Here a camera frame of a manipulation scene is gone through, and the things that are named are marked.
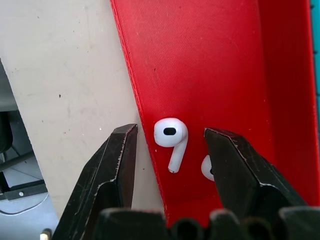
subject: red 3d-printed part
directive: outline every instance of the red 3d-printed part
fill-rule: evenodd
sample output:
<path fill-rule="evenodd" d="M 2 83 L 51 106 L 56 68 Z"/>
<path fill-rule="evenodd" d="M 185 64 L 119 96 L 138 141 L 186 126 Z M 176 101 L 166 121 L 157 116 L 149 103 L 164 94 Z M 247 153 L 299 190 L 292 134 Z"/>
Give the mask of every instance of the red 3d-printed part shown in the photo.
<path fill-rule="evenodd" d="M 245 136 L 320 203 L 308 0 L 110 2 L 169 225 L 192 217 L 205 226 L 222 207 L 201 172 L 205 127 Z M 176 174 L 172 149 L 154 141 L 154 124 L 168 117 L 189 132 Z"/>

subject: beige surface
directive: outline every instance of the beige surface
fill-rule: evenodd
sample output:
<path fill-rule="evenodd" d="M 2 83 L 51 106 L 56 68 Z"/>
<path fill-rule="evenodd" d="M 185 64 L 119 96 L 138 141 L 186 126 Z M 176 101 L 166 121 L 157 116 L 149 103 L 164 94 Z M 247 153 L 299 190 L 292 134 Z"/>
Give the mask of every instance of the beige surface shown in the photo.
<path fill-rule="evenodd" d="M 87 160 L 139 121 L 110 3 L 0 0 L 0 23 L 0 58 L 60 217 Z M 162 208 L 141 127 L 133 207 Z"/>

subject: wireless earbud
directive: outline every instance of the wireless earbud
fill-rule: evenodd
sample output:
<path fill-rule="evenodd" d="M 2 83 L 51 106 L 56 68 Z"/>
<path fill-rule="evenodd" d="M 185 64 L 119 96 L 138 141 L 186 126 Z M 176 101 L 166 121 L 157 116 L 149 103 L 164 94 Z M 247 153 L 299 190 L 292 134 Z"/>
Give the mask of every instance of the wireless earbud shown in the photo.
<path fill-rule="evenodd" d="M 209 179 L 211 181 L 215 181 L 215 177 L 212 172 L 212 165 L 211 165 L 209 155 L 205 156 L 205 158 L 202 161 L 201 172 L 207 179 Z"/>
<path fill-rule="evenodd" d="M 174 147 L 168 170 L 177 173 L 187 147 L 187 126 L 177 118 L 161 119 L 154 125 L 154 140 L 161 147 Z"/>

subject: gray surface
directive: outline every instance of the gray surface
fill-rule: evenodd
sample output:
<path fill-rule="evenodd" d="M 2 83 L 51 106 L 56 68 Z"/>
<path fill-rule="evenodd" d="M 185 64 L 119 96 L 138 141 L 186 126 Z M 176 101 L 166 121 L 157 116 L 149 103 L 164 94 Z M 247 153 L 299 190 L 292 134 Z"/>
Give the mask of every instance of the gray surface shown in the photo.
<path fill-rule="evenodd" d="M 25 154 L 32 150 L 26 129 L 18 111 L 9 112 L 13 145 L 19 154 Z M 17 157 L 17 153 L 10 148 L 7 152 L 7 160 Z M 32 157 L 3 171 L 9 187 L 34 182 L 43 179 L 37 160 Z M 13 201 L 0 201 L 0 211 L 17 213 L 40 203 L 47 193 L 25 197 Z M 18 215 L 4 215 L 0 213 L 0 240 L 38 240 L 44 229 L 56 229 L 58 218 L 48 197 L 43 203 Z"/>
<path fill-rule="evenodd" d="M 17 103 L 0 59 L 0 112 L 17 110 Z"/>

